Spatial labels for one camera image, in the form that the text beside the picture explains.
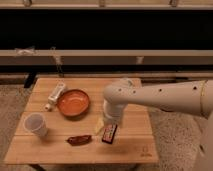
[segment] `black wall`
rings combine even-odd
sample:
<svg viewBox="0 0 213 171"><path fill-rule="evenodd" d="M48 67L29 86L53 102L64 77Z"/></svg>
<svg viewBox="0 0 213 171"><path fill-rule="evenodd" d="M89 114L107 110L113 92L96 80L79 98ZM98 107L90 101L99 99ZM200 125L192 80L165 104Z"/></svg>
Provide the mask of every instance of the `black wall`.
<svg viewBox="0 0 213 171"><path fill-rule="evenodd" d="M213 49L213 11L0 10L0 49Z"/></svg>

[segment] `white paper cup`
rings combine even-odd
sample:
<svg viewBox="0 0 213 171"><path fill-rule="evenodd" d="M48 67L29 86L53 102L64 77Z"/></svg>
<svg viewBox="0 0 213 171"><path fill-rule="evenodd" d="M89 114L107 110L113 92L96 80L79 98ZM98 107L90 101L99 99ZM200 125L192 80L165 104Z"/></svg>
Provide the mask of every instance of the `white paper cup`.
<svg viewBox="0 0 213 171"><path fill-rule="evenodd" d="M27 116L24 120L24 128L39 137L44 137L47 134L44 116L40 113L32 113Z"/></svg>

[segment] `table leg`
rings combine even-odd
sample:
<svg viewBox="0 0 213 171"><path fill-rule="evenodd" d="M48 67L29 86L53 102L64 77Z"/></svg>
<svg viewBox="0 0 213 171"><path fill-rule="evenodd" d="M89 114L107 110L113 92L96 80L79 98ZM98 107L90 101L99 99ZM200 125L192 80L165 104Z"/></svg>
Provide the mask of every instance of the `table leg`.
<svg viewBox="0 0 213 171"><path fill-rule="evenodd" d="M41 167L39 164L29 164L29 166L35 169L36 171L45 171L45 169Z"/></svg>

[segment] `table surface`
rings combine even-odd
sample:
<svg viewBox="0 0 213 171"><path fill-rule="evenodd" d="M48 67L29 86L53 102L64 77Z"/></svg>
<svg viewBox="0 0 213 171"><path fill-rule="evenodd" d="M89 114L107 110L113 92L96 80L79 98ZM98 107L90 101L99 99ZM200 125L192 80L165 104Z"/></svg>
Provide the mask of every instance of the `table surface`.
<svg viewBox="0 0 213 171"><path fill-rule="evenodd" d="M115 78L40 78L37 80L4 162L6 164L92 164L92 163L157 163L155 141L147 108L128 105L122 127L119 127L113 144L101 141L102 135L94 135L94 126L102 115L103 89ZM58 109L44 109L47 98L59 81L69 89L81 89L88 93L91 104L80 120L68 120ZM133 79L140 86L140 80ZM23 128L24 118L32 112L45 115L48 135L41 140ZM92 142L71 146L65 140L70 136L92 135Z"/></svg>

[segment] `gray carpet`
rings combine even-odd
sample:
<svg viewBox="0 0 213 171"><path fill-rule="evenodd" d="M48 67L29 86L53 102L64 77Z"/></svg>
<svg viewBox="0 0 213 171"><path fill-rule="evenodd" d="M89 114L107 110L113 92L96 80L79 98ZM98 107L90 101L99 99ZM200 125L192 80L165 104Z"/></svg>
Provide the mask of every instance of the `gray carpet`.
<svg viewBox="0 0 213 171"><path fill-rule="evenodd" d="M0 85L0 171L32 171L27 165L6 166L4 156L13 137L20 114L24 110L30 89L23 85ZM61 165L44 166L49 171L61 170L130 170L130 171L188 171L193 167L197 147L205 121L181 113L165 113L149 108L157 150L159 165Z"/></svg>

